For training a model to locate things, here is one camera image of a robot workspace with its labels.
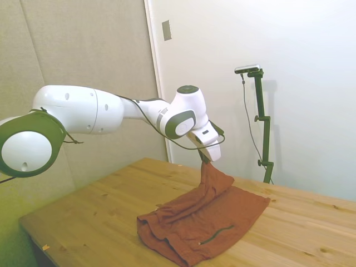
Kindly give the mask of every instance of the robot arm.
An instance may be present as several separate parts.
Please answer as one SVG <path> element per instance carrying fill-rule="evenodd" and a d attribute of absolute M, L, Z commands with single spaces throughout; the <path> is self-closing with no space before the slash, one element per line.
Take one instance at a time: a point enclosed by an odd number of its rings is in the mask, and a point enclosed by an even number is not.
<path fill-rule="evenodd" d="M 68 133 L 111 133 L 124 118 L 143 120 L 172 140 L 186 135 L 211 161 L 221 156 L 219 135 L 195 86 L 180 87 L 169 104 L 159 98 L 131 100 L 87 87 L 50 85 L 37 92 L 29 114 L 0 121 L 0 172 L 38 175 L 54 163 Z"/>

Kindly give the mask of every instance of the orange cloth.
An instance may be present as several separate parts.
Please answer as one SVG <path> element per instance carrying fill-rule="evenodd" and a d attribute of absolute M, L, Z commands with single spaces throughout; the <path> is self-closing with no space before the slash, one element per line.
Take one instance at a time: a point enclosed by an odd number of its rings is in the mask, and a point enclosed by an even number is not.
<path fill-rule="evenodd" d="M 202 163 L 197 188 L 137 217 L 137 233 L 179 266 L 193 266 L 234 245 L 270 199 L 232 186 L 234 178 Z"/>

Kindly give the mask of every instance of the wooden table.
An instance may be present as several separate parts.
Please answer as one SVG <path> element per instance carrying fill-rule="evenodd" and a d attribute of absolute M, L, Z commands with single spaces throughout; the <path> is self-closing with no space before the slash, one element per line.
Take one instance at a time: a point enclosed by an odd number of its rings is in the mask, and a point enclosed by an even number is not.
<path fill-rule="evenodd" d="M 196 187 L 200 170 L 143 159 L 21 218 L 55 266 L 176 266 L 138 238 L 136 216 Z M 272 199 L 232 248 L 199 267 L 356 266 L 356 203 L 241 178 Z"/>

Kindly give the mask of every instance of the cable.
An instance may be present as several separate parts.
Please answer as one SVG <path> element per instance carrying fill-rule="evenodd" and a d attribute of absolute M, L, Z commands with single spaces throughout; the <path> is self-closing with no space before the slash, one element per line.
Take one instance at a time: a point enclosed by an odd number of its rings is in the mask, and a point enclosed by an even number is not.
<path fill-rule="evenodd" d="M 243 87 L 244 87 L 244 105 L 245 105 L 245 111 L 246 111 L 246 115 L 247 115 L 247 121 L 249 123 L 249 130 L 250 130 L 250 136 L 251 136 L 251 139 L 252 139 L 252 142 L 254 143 L 254 146 L 256 148 L 256 151 L 258 153 L 258 156 L 260 157 L 260 161 L 262 161 L 262 157 L 261 157 L 261 153 L 260 151 L 258 150 L 257 146 L 256 146 L 256 142 L 255 142 L 255 139 L 254 139 L 254 136 L 252 134 L 252 130 L 251 130 L 251 122 L 250 122 L 250 116 L 249 116 L 249 112 L 247 111 L 247 105 L 246 105 L 246 90 L 245 90 L 245 80 L 244 80 L 244 75 L 241 73 L 241 78 L 243 79 Z"/>
<path fill-rule="evenodd" d="M 209 145 L 209 146 L 203 146 L 203 147 L 195 147 L 195 148 L 190 148 L 190 147 L 185 147 L 185 146 L 182 146 L 180 144 L 178 144 L 176 141 L 168 138 L 167 136 L 165 136 L 164 134 L 162 134 L 153 124 L 152 122 L 149 120 L 149 118 L 146 116 L 146 114 L 144 113 L 144 111 L 142 110 L 142 108 L 140 107 L 140 105 L 138 103 L 136 103 L 136 101 L 128 98 L 128 97 L 125 97 L 125 96 L 119 96 L 119 95 L 116 95 L 120 98 L 123 98 L 123 99 L 126 99 L 126 100 L 129 100 L 131 101 L 132 103 L 134 103 L 138 108 L 139 110 L 141 111 L 142 115 L 145 117 L 145 119 L 149 122 L 149 124 L 153 127 L 153 129 L 155 129 L 156 132 L 158 132 L 161 136 L 163 136 L 164 138 L 167 138 L 168 140 L 170 140 L 171 142 L 175 143 L 176 145 L 178 145 L 179 147 L 181 147 L 182 149 L 187 149 L 187 150 L 199 150 L 199 149 L 206 149 L 208 147 L 211 147 L 211 146 L 217 146 L 221 143 L 223 143 L 225 141 L 225 136 L 224 135 L 221 135 L 223 137 L 223 140 L 221 140 L 220 142 L 218 142 L 217 144 L 212 144 L 212 145 Z"/>
<path fill-rule="evenodd" d="M 16 177 L 10 177 L 10 178 L 8 178 L 8 179 L 2 180 L 2 181 L 0 181 L 0 184 L 2 184 L 3 182 L 7 182 L 7 181 L 9 181 L 9 180 L 15 179 L 15 178 L 16 178 Z"/>

